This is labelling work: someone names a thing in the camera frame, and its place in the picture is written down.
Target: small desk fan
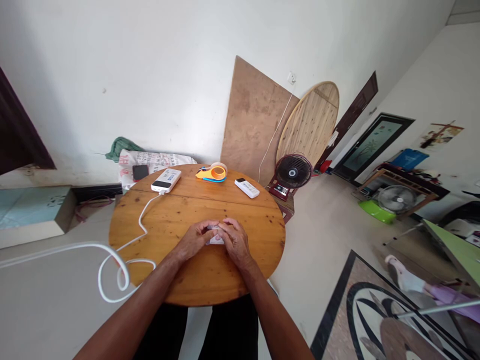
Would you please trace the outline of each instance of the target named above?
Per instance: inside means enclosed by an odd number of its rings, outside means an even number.
[[[282,157],[275,167],[270,180],[270,194],[287,201],[289,194],[309,182],[312,177],[312,164],[303,155],[290,154]]]
[[[360,207],[385,224],[415,206],[417,195],[406,186],[392,185],[379,189],[372,199],[361,201]]]

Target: white ceiling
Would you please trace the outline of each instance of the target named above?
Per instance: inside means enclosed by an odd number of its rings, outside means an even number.
[[[480,0],[456,0],[447,25],[480,22]]]

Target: frosted glass panel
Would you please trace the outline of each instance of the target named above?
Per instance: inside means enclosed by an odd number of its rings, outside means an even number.
[[[380,121],[370,135],[343,163],[343,166],[356,172],[401,126],[402,124],[397,122]]]

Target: wall socket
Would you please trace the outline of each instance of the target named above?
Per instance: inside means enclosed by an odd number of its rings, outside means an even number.
[[[290,84],[295,84],[297,82],[297,75],[295,75],[293,72],[290,71],[288,74],[287,80]]]

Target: black electric fan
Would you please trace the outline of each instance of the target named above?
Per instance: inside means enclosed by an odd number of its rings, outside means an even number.
[[[287,201],[290,192],[309,182],[312,164],[303,155],[285,155],[277,163],[270,181],[270,194]]]

